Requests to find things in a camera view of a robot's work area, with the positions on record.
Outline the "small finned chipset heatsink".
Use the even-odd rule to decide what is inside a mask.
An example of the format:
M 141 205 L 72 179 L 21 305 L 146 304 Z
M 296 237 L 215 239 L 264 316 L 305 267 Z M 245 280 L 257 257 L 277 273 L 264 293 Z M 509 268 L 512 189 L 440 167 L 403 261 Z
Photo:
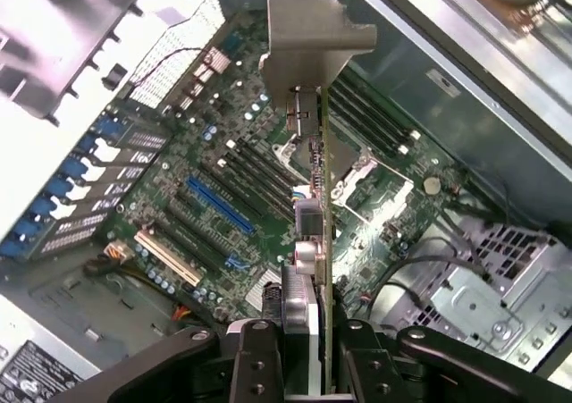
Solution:
M 268 282 L 281 283 L 281 275 L 272 269 L 265 270 L 263 274 L 255 280 L 245 297 L 245 301 L 256 311 L 262 310 L 263 289 Z

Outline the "blue expansion slot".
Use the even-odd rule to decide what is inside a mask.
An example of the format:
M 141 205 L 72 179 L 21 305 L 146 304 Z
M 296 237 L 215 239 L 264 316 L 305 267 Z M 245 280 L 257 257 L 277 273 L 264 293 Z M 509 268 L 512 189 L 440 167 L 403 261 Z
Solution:
M 247 235 L 252 235 L 256 232 L 256 228 L 247 218 L 237 212 L 231 204 L 218 196 L 201 180 L 195 177 L 188 177 L 186 185 L 240 231 Z

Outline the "metal CPU socket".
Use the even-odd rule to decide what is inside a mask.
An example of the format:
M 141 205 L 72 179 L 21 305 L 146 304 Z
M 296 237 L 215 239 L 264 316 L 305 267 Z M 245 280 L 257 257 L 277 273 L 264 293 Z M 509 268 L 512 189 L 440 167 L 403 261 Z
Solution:
M 331 206 L 349 212 L 370 229 L 380 230 L 403 211 L 414 188 L 404 172 L 382 162 L 371 149 L 353 146 L 334 133 L 322 142 L 302 141 L 293 135 L 284 144 L 272 145 L 272 151 L 287 171 L 304 181 L 291 192 L 296 230 L 304 236 L 324 234 L 326 211 Z M 380 170 L 397 179 L 398 190 L 382 199 L 373 212 L 360 213 L 350 200 L 363 182 Z

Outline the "grey open PC case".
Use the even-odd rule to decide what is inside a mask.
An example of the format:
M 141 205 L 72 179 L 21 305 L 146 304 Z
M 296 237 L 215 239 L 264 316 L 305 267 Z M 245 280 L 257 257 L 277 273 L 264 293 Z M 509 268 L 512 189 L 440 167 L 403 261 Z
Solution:
M 463 169 L 450 227 L 522 227 L 572 249 L 572 0 L 337 1 L 376 44 L 334 81 L 355 68 Z M 107 237 L 169 140 L 182 79 L 252 12 L 265 16 L 267 90 L 267 0 L 0 0 L 0 295 L 99 373 L 188 327 L 224 336 L 263 316 L 262 304 L 223 325 L 175 322 L 174 301 Z M 332 391 L 287 395 L 278 284 L 284 403 L 354 403 L 336 386 L 334 301 Z M 383 295 L 348 318 L 406 328 L 384 322 Z M 529 373 L 572 391 L 572 329 Z

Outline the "power supply with black label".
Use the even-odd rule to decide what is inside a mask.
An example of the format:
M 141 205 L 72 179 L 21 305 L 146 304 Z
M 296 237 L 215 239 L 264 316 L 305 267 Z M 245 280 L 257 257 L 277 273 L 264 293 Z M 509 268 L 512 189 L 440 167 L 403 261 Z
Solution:
M 0 403 L 45 403 L 100 369 L 0 295 Z

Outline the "perforated metal disk bay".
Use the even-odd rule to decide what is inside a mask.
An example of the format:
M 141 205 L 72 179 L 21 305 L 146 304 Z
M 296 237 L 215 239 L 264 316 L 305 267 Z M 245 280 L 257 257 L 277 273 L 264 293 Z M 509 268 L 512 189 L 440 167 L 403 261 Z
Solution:
M 387 289 L 383 320 L 432 328 L 531 372 L 572 329 L 572 249 L 500 224 L 474 240 L 489 279 L 444 264 L 409 266 L 397 278 L 420 302 Z

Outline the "black expansion slot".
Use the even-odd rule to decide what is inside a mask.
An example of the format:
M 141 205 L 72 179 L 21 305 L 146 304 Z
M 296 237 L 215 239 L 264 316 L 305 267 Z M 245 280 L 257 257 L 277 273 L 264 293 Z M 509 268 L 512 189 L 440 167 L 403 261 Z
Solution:
M 215 243 L 215 241 L 195 223 L 193 223 L 179 208 L 173 204 L 168 204 L 163 208 L 165 216 L 173 222 L 176 222 L 178 231 L 184 239 L 192 244 L 194 250 L 198 252 L 199 257 L 205 268 L 212 271 L 223 269 L 227 252 Z
M 236 261 L 240 259 L 237 250 L 231 248 L 227 242 L 223 242 L 223 237 L 219 236 L 216 230 L 201 219 L 203 209 L 193 196 L 185 194 L 182 189 L 176 189 L 170 209 L 171 215 L 176 218 L 186 232 L 198 239 L 203 245 L 208 246 L 212 252 L 219 257 Z

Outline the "green motherboard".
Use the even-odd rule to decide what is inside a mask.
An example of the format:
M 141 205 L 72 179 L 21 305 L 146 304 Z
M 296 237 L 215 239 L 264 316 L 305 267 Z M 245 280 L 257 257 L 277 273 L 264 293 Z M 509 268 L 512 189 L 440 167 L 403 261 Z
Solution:
M 164 127 L 169 140 L 164 150 L 118 205 L 107 227 L 114 252 L 132 251 L 127 263 L 132 274 L 174 301 L 172 319 L 177 323 L 205 319 L 223 325 L 258 314 L 260 311 L 245 301 L 255 280 L 267 269 L 282 276 L 282 267 L 293 263 L 295 216 L 293 222 L 285 220 L 236 180 L 228 168 L 218 165 L 219 158 L 243 139 L 282 166 L 272 145 L 284 144 L 295 135 L 285 118 L 272 108 L 260 75 L 258 60 L 266 49 L 265 16 L 260 12 L 243 13 L 223 28 L 205 61 L 182 79 L 175 103 L 166 110 Z M 347 67 L 342 73 L 346 71 L 366 82 L 355 68 Z M 340 291 L 345 307 L 358 315 L 364 314 L 374 297 L 387 289 L 400 290 L 419 304 L 419 296 L 398 280 L 400 271 L 420 264 L 456 267 L 472 259 L 474 238 L 450 227 L 451 204 L 466 186 L 467 175 L 409 115 L 421 132 L 421 139 L 411 140 L 410 147 L 400 147 L 397 156 L 389 158 L 341 120 L 330 107 L 330 96 L 328 105 L 329 135 L 334 133 L 353 146 L 371 149 L 382 162 L 404 172 L 414 182 L 406 207 L 380 230 L 370 229 L 349 212 L 332 206 L 334 290 Z M 257 218 L 236 202 L 198 169 L 200 163 L 219 173 L 266 216 Z M 423 188 L 424 180 L 432 176 L 442 183 L 436 196 L 428 196 Z M 247 235 L 227 221 L 187 187 L 188 177 L 198 178 L 231 204 L 256 232 Z M 164 214 L 163 208 L 172 203 L 176 189 L 199 202 L 203 209 L 201 219 L 223 237 L 223 242 L 237 250 L 238 261 L 226 258 L 223 269 L 218 271 L 205 268 L 193 245 L 181 236 L 176 222 Z M 363 182 L 350 204 L 360 213 L 369 214 L 397 190 L 395 177 L 385 170 L 376 171 Z M 189 285 L 136 242 L 137 231 L 154 235 L 201 272 L 203 280 L 199 285 Z

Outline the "white expansion slot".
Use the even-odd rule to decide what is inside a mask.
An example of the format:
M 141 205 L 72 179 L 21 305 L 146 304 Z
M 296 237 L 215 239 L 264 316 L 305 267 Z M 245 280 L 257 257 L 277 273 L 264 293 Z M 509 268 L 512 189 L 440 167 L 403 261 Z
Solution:
M 154 235 L 147 231 L 137 231 L 134 239 L 189 285 L 197 287 L 203 280 L 201 272 L 191 267 L 179 254 L 169 249 Z

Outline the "black RAM slot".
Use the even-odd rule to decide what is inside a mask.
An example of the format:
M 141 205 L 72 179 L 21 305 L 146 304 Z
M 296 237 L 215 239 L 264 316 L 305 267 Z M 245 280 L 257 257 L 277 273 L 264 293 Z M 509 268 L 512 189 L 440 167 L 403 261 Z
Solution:
M 198 165 L 198 169 L 202 173 L 207 175 L 210 180 L 214 181 L 218 186 L 220 186 L 225 192 L 230 194 L 236 202 L 244 206 L 248 211 L 250 211 L 250 213 L 255 215 L 257 218 L 262 218 L 266 216 L 265 212 L 256 207 L 253 202 L 251 202 L 246 196 L 244 196 L 238 190 L 236 190 L 230 183 L 226 182 L 219 173 L 208 169 L 202 163 Z
M 259 162 L 254 156 L 242 150 L 238 142 L 235 148 L 228 149 L 224 158 L 229 164 L 239 169 L 241 176 L 253 178 L 257 186 L 264 187 L 277 197 L 290 199 L 293 185 L 283 180 L 280 175 Z
M 270 169 L 272 169 L 274 172 L 276 172 L 278 175 L 281 176 L 281 178 L 285 181 L 287 181 L 290 185 L 295 185 L 297 184 L 299 181 L 287 170 L 285 170 L 282 166 L 280 166 L 279 164 L 277 164 L 275 161 L 273 161 L 271 158 L 269 158 L 266 155 L 263 155 L 261 153 L 259 153 L 258 151 L 256 151 L 248 142 L 246 142 L 243 139 L 239 139 L 238 140 L 238 145 L 239 147 L 246 151 L 248 154 L 254 156 L 259 162 L 261 162 L 262 164 L 266 165 L 267 167 L 269 167 Z
M 411 123 L 408 116 L 392 101 L 377 94 L 366 82 L 358 80 L 355 73 L 344 72 L 336 80 L 339 90 L 349 94 L 351 99 L 365 105 L 368 111 L 377 112 L 383 116 L 392 128 L 403 133 L 406 140 L 417 142 L 421 132 Z
M 277 197 L 264 187 L 257 186 L 253 178 L 249 176 L 241 176 L 239 174 L 239 169 L 233 164 L 229 164 L 224 158 L 224 155 L 219 158 L 218 165 L 221 168 L 228 168 L 233 173 L 236 180 L 240 181 L 243 186 L 258 196 L 261 200 L 264 200 L 277 214 L 279 214 L 285 220 L 289 222 L 294 221 L 294 209 L 290 199 L 280 196 Z
M 379 116 L 379 113 L 368 111 L 365 105 L 360 105 L 358 101 L 354 101 L 348 97 L 345 97 L 339 90 L 331 89 L 329 91 L 329 96 L 330 104 L 336 101 L 342 105 L 345 105 L 346 107 L 351 107 L 356 111 L 359 111 L 363 117 L 366 117 L 379 130 L 383 130 L 387 135 L 394 139 L 399 144 L 398 150 L 400 147 L 408 146 L 405 135 L 399 132 L 397 129 L 392 128 L 392 126 L 383 116 Z
M 371 147 L 374 147 L 389 158 L 397 156 L 399 144 L 383 130 L 379 130 L 366 117 L 363 117 L 359 111 L 336 101 L 332 102 L 330 107 L 356 133 L 365 139 Z
M 376 102 L 359 93 L 354 85 L 336 80 L 330 88 L 332 109 L 371 144 L 388 154 L 410 147 L 409 130 Z

